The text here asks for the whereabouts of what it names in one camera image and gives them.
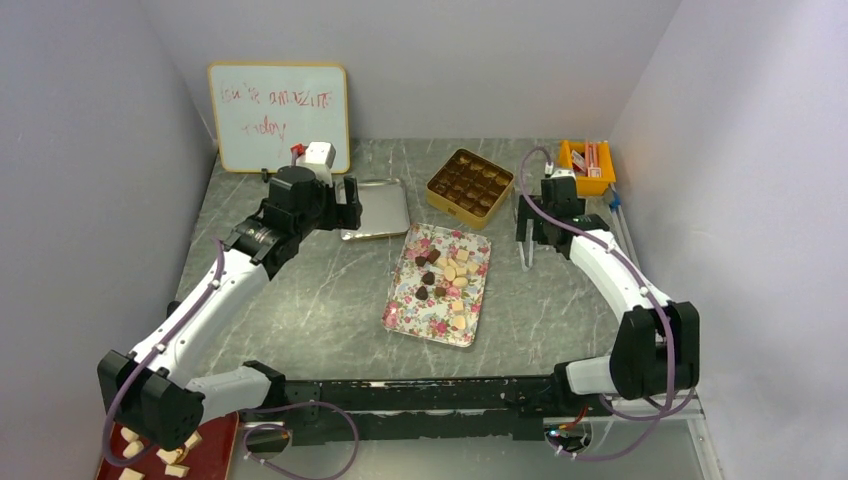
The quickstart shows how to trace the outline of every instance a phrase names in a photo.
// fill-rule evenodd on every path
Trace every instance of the metal tray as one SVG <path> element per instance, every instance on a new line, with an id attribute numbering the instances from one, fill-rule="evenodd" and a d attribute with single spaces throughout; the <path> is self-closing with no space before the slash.
<path id="1" fill-rule="evenodd" d="M 357 182 L 362 203 L 362 226 L 359 230 L 341 230 L 342 240 L 401 235 L 409 230 L 406 191 L 397 178 L 370 179 Z M 336 186 L 336 198 L 345 202 L 344 184 Z"/>

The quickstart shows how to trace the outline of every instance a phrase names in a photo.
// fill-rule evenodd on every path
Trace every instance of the white wall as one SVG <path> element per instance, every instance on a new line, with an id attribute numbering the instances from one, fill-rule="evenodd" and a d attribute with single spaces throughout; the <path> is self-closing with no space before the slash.
<path id="1" fill-rule="evenodd" d="M 356 137 L 609 135 L 680 0 L 144 0 L 213 125 L 213 61 L 348 72 Z"/>
<path id="2" fill-rule="evenodd" d="M 97 362 L 163 319 L 210 140 L 137 2 L 0 3 L 0 477 L 94 478 Z"/>
<path id="3" fill-rule="evenodd" d="M 848 476 L 848 4 L 682 2 L 612 142 L 728 479 Z"/>

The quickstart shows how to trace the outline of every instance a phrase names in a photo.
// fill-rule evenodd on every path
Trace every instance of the black base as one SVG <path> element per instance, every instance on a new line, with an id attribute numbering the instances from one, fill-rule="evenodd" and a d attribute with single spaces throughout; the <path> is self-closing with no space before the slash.
<path id="1" fill-rule="evenodd" d="M 540 440 L 546 417 L 575 417 L 585 405 L 608 416 L 597 395 L 574 396 L 554 376 L 286 382 L 285 404 L 309 400 L 350 412 L 362 440 L 486 437 Z M 341 415 L 325 409 L 242 414 L 245 422 L 285 421 L 298 445 L 351 439 Z"/>

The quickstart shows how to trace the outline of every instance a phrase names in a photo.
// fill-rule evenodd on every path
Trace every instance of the floral tray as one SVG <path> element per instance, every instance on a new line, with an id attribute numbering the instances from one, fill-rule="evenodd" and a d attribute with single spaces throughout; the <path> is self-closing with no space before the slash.
<path id="1" fill-rule="evenodd" d="M 480 268 L 476 274 L 467 276 L 468 285 L 465 287 L 451 286 L 441 275 L 438 266 L 427 263 L 419 267 L 415 264 L 415 258 L 426 255 L 431 248 L 436 248 L 442 255 L 449 255 L 451 258 L 460 249 L 467 250 L 469 261 L 474 261 Z M 406 234 L 406 244 L 395 269 L 394 281 L 389 288 L 389 303 L 383 312 L 383 326 L 388 330 L 448 345 L 471 345 L 477 332 L 491 250 L 491 242 L 481 235 L 433 225 L 413 224 Z M 419 300 L 415 297 L 415 291 L 422 286 L 421 277 L 428 271 L 436 273 L 437 280 L 435 285 L 427 287 L 428 298 Z M 433 295 L 434 288 L 439 286 L 447 290 L 447 294 L 442 298 Z M 458 299 L 462 300 L 464 306 L 461 313 L 465 317 L 464 329 L 457 329 L 451 322 L 454 317 L 451 303 Z"/>

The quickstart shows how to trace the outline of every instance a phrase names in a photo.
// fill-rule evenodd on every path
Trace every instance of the orange bin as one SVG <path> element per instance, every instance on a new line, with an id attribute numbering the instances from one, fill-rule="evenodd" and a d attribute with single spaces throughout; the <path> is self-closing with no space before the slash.
<path id="1" fill-rule="evenodd" d="M 586 157 L 584 142 L 563 140 L 559 150 L 559 166 L 571 168 L 571 152 L 576 151 Z M 609 153 L 609 142 L 598 143 L 598 166 L 600 177 L 577 177 L 577 195 L 580 197 L 599 197 L 604 194 L 610 183 L 615 182 L 615 170 Z"/>

